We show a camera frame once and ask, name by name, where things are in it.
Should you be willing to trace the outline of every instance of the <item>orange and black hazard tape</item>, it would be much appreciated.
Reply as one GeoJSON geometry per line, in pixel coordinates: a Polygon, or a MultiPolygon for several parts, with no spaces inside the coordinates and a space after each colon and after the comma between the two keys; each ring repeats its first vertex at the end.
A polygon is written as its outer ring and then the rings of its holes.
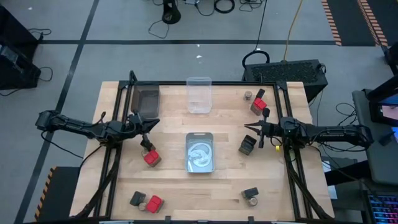
{"type": "Polygon", "coordinates": [[[333,40],[335,40],[336,45],[341,46],[341,38],[340,38],[340,35],[338,34],[335,20],[333,19],[333,16],[331,15],[328,1],[322,0],[322,6],[323,6],[323,9],[325,10],[326,18],[328,19],[331,33],[333,34],[333,40]]]}
{"type": "Polygon", "coordinates": [[[379,23],[374,17],[371,7],[368,4],[367,0],[357,0],[359,8],[362,11],[363,17],[368,24],[369,30],[372,33],[373,39],[376,42],[376,45],[388,46],[386,36],[380,28],[379,23]]]}
{"type": "Polygon", "coordinates": [[[47,180],[45,181],[43,193],[42,193],[42,196],[40,197],[40,202],[39,202],[39,204],[37,205],[36,212],[35,212],[35,217],[34,217],[35,222],[37,222],[37,220],[39,220],[40,210],[41,210],[42,207],[43,207],[45,195],[47,194],[47,191],[49,190],[50,181],[51,181],[51,179],[52,179],[52,175],[53,175],[53,173],[54,173],[54,171],[55,171],[56,168],[57,168],[57,167],[53,167],[53,168],[50,169],[49,175],[47,176],[47,180]]]}

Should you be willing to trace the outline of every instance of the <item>clear plastic container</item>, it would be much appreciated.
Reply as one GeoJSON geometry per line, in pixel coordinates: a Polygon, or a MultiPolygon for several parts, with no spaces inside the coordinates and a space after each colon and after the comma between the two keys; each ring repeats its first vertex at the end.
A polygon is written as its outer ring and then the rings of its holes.
{"type": "Polygon", "coordinates": [[[195,114],[207,114],[211,110],[211,78],[187,78],[188,110],[195,114]]]}

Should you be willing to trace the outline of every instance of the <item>black metal frame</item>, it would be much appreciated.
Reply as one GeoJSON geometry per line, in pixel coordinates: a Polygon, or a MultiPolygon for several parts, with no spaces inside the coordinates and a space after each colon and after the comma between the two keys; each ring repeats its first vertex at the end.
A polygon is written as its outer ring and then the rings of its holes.
{"type": "MultiPolygon", "coordinates": [[[[131,99],[131,90],[132,90],[132,86],[134,85],[134,83],[136,82],[136,78],[134,77],[133,81],[120,81],[119,82],[119,86],[118,86],[118,92],[116,95],[116,101],[114,104],[114,109],[113,109],[113,116],[112,119],[117,119],[118,117],[118,113],[119,113],[119,107],[121,104],[121,97],[122,97],[122,93],[124,91],[124,89],[127,88],[127,94],[126,94],[126,99],[124,102],[124,108],[123,108],[123,117],[122,117],[122,121],[126,122],[126,117],[129,111],[129,104],[130,104],[130,99],[131,99]]],[[[160,82],[156,82],[160,85],[186,85],[185,81],[160,81],[160,82]]],[[[281,119],[281,117],[283,117],[282,114],[282,105],[280,103],[280,96],[279,96],[279,89],[282,90],[283,94],[284,94],[284,100],[285,100],[285,106],[286,106],[286,110],[287,110],[287,116],[293,116],[293,112],[292,112],[292,108],[291,108],[291,104],[290,104],[290,99],[289,99],[289,94],[287,92],[287,85],[285,83],[257,83],[257,82],[242,82],[242,81],[238,81],[238,82],[213,82],[212,85],[236,85],[236,86],[240,86],[240,85],[245,85],[245,86],[272,86],[274,89],[274,95],[275,95],[275,104],[276,104],[276,108],[277,108],[277,114],[278,114],[278,118],[281,119]]],[[[290,149],[290,145],[288,145],[288,143],[284,144],[284,149],[290,149]]],[[[119,146],[115,147],[114,149],[116,150],[116,155],[115,155],[115,159],[114,159],[114,163],[119,164],[120,162],[120,158],[121,158],[121,151],[122,151],[123,145],[120,144],[119,146]]],[[[113,150],[113,148],[106,148],[106,152],[105,152],[105,157],[104,157],[104,162],[103,162],[103,167],[102,167],[102,171],[101,171],[101,178],[99,181],[99,185],[101,186],[104,183],[104,180],[107,176],[108,173],[108,167],[109,167],[109,162],[110,162],[110,155],[111,155],[111,151],[113,150]]],[[[304,186],[306,187],[306,182],[305,182],[305,174],[304,174],[304,169],[303,169],[303,164],[302,164],[302,159],[301,159],[301,155],[300,155],[300,151],[297,148],[294,148],[294,153],[295,153],[295,158],[297,161],[297,170],[298,170],[298,176],[300,181],[304,184],[304,186]]],[[[289,150],[284,150],[284,157],[285,157],[285,163],[286,163],[286,168],[287,169],[291,169],[288,165],[291,163],[291,158],[290,158],[290,153],[289,150]]],[[[107,218],[108,220],[110,220],[111,218],[111,212],[112,212],[112,207],[113,207],[113,199],[114,199],[114,193],[115,193],[115,189],[116,189],[116,181],[117,181],[118,175],[116,173],[116,175],[114,175],[112,181],[111,181],[111,185],[109,188],[109,197],[108,197],[108,201],[106,204],[106,213],[105,213],[105,218],[107,218]]],[[[319,219],[313,219],[312,216],[312,209],[311,206],[308,202],[308,200],[303,197],[303,201],[304,201],[304,205],[305,205],[305,213],[306,213],[306,218],[302,218],[300,216],[300,209],[299,209],[299,201],[297,198],[297,191],[296,191],[296,184],[293,180],[293,178],[291,176],[288,175],[288,180],[289,180],[289,187],[290,187],[290,194],[291,194],[291,198],[292,198],[292,205],[293,205],[293,211],[294,211],[294,217],[295,220],[297,222],[304,222],[304,223],[346,223],[346,222],[337,222],[334,220],[319,220],[319,219]]],[[[100,215],[100,208],[101,208],[101,201],[102,201],[102,197],[101,199],[98,200],[98,203],[95,206],[95,210],[94,210],[94,217],[99,217],[100,215]]],[[[249,223],[270,223],[270,222],[255,222],[254,221],[254,217],[248,217],[249,218],[249,223]]],[[[170,217],[166,217],[166,222],[167,223],[171,223],[170,217]]],[[[196,222],[196,221],[172,221],[172,223],[186,223],[186,222],[196,222]]],[[[159,221],[155,221],[155,220],[135,220],[134,223],[165,223],[165,220],[159,220],[159,221]]],[[[222,221],[222,222],[211,222],[208,221],[207,223],[247,223],[247,222],[227,222],[227,221],[222,221]]]]}

